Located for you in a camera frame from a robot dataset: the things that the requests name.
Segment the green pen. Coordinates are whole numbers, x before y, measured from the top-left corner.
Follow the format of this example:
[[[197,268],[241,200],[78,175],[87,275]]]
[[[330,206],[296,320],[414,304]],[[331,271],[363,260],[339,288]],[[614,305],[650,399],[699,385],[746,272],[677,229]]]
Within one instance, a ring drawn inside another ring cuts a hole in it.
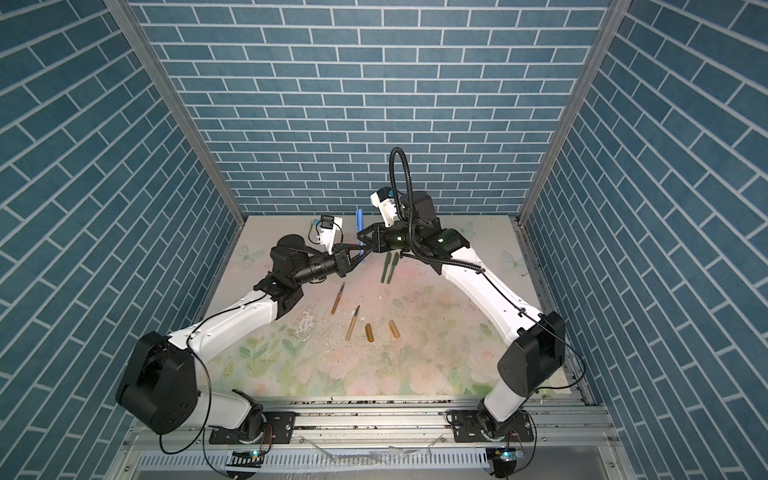
[[[386,278],[386,283],[387,284],[390,284],[391,281],[392,281],[392,277],[393,277],[394,271],[396,269],[396,266],[398,265],[399,259],[400,259],[400,253],[397,252],[397,253],[394,254],[394,256],[392,258],[391,267],[390,267],[388,276]]]
[[[386,257],[385,257],[385,260],[384,260],[384,265],[383,265],[383,269],[382,269],[382,273],[381,273],[381,278],[380,278],[380,283],[382,283],[382,284],[385,283],[385,280],[386,280],[386,277],[387,277],[388,268],[389,268],[389,265],[391,263],[391,259],[392,259],[392,252],[391,251],[386,252]]]

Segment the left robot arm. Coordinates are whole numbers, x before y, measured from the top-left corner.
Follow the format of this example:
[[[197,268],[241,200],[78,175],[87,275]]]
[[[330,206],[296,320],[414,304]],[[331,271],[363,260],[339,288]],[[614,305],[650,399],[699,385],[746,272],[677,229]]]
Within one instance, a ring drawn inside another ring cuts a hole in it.
[[[282,237],[270,251],[271,271],[232,306],[171,334],[149,332],[138,340],[117,387],[117,403],[158,435],[212,426],[232,431],[240,443],[259,440],[262,405],[240,390],[213,392],[208,362],[287,314],[305,284],[345,276],[370,251],[345,243],[318,250],[299,235]]]

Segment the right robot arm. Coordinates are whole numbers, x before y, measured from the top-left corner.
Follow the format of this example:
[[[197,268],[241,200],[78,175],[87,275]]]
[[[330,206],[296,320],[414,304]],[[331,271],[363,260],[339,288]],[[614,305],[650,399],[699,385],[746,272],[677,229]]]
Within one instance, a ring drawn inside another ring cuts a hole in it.
[[[382,216],[357,238],[366,253],[397,251],[418,260],[457,286],[485,314],[507,349],[497,363],[500,379],[478,405],[477,424],[490,439],[511,433],[511,419],[566,360],[572,347],[564,319],[541,310],[507,287],[480,259],[457,230],[442,226],[432,198],[413,187],[404,150],[395,147],[388,168],[403,169],[405,188],[396,176],[371,196]]]

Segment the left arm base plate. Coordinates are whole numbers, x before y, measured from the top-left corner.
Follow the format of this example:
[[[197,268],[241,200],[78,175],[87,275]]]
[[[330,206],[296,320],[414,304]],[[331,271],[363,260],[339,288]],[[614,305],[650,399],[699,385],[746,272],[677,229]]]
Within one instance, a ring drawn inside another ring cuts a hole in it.
[[[260,412],[247,418],[235,429],[213,427],[209,443],[213,445],[288,444],[295,426],[295,412]]]

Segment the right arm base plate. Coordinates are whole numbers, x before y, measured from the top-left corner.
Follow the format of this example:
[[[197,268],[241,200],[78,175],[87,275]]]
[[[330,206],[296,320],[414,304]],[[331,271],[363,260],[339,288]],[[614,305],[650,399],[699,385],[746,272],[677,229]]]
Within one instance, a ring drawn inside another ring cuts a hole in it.
[[[532,442],[535,437],[532,421],[521,410],[503,422],[495,420],[485,410],[449,410],[444,418],[457,443],[526,443]]]

